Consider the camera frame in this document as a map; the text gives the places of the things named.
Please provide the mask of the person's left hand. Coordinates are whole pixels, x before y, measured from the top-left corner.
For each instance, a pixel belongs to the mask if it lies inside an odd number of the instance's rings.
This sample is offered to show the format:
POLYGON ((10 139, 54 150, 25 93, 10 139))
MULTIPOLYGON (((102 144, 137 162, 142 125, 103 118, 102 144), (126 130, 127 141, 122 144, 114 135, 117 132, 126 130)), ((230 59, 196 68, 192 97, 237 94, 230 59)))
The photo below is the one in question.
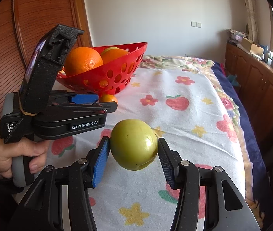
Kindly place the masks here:
POLYGON ((19 142, 5 144, 0 138, 0 178, 12 178, 12 158, 19 156, 32 157, 28 165, 30 173, 41 171, 46 164, 49 143, 48 140, 34 142, 23 137, 19 142))

